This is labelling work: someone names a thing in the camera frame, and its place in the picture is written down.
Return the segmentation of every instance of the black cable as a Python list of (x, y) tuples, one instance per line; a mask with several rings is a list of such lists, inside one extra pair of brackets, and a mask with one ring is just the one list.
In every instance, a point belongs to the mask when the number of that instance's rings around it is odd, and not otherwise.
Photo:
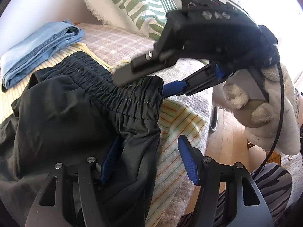
[(261, 165), (259, 166), (259, 168), (252, 175), (252, 179), (256, 178), (256, 176), (258, 175), (258, 173), (262, 170), (263, 166), (268, 161), (269, 157), (272, 155), (272, 153), (275, 150), (275, 147), (276, 147), (276, 145), (278, 143), (279, 136), (280, 136), (281, 129), (282, 129), (283, 116), (284, 116), (284, 82), (283, 82), (283, 74), (282, 74), (282, 69), (281, 69), (280, 62), (278, 62), (277, 68), (278, 68), (278, 72), (279, 72), (280, 87), (281, 87), (281, 109), (280, 109), (280, 119), (279, 119), (279, 123), (278, 123), (277, 134), (276, 134), (276, 138), (274, 140), (274, 143), (272, 144), (272, 148), (270, 149), (268, 155), (266, 156), (266, 158), (264, 159), (264, 161), (261, 163)]

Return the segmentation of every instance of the bolt head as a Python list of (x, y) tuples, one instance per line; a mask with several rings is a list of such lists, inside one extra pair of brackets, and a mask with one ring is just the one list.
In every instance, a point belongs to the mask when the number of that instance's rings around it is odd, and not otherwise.
[(205, 156), (205, 157), (203, 158), (203, 161), (206, 162), (206, 163), (209, 163), (209, 162), (212, 161), (212, 159), (211, 159), (211, 157)]
[(95, 157), (91, 156), (91, 157), (88, 157), (86, 161), (88, 163), (93, 163), (95, 160), (96, 160)]
[(60, 169), (62, 166), (63, 166), (63, 164), (61, 162), (59, 162), (55, 165), (55, 168)]
[(241, 162), (237, 162), (236, 167), (239, 169), (242, 169), (244, 167), (244, 165)]

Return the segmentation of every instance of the button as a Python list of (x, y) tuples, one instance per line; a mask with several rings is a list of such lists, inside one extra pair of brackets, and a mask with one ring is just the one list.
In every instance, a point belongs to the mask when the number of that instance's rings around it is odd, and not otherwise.
[(230, 15), (227, 14), (226, 12), (223, 12), (222, 15), (223, 15), (223, 17), (225, 17), (225, 19), (229, 19), (230, 18)]
[(211, 19), (212, 18), (212, 14), (209, 11), (203, 11), (202, 15), (205, 19)]
[(192, 3), (192, 2), (190, 2), (190, 3), (187, 5), (187, 7), (188, 7), (189, 9), (194, 9), (194, 8), (197, 8), (197, 5), (194, 4), (194, 3)]
[(216, 19), (222, 19), (223, 18), (223, 16), (222, 16), (222, 14), (220, 14), (220, 13), (218, 13), (218, 12), (215, 12), (215, 17), (216, 17)]

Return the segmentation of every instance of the black mount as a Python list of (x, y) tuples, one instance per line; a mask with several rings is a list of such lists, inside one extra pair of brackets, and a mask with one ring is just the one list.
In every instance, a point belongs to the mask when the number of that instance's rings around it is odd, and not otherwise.
[(274, 226), (260, 190), (242, 163), (237, 162), (233, 166), (218, 164), (212, 158), (203, 156), (198, 148), (192, 147), (185, 135), (179, 137), (178, 148), (189, 179), (194, 179), (192, 181), (196, 186), (201, 185), (188, 226), (211, 227), (214, 225), (220, 182), (226, 182), (220, 226)]
[[(93, 177), (96, 164), (95, 157), (88, 157), (82, 163), (72, 166), (57, 163), (37, 194), (25, 227), (109, 227), (104, 209), (96, 196), (98, 183)], [(73, 182), (79, 184), (81, 200), (81, 210), (77, 216)]]
[(188, 7), (183, 4), (182, 10), (166, 14), (167, 22), (154, 50), (117, 69), (112, 76), (114, 84), (122, 87), (175, 65), (179, 58), (210, 60), (181, 80), (186, 86), (177, 94), (189, 96), (224, 82), (237, 70), (263, 69), (279, 62), (276, 37), (236, 4), (218, 0), (182, 2)]

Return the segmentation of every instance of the elastic waistband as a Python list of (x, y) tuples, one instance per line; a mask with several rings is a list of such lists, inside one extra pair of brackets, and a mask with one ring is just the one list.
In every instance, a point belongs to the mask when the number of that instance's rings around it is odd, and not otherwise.
[(157, 120), (159, 117), (163, 80), (157, 76), (145, 76), (118, 88), (113, 84), (112, 74), (82, 51), (66, 57), (54, 68), (72, 78), (96, 101), (97, 106), (110, 113), (143, 120)]

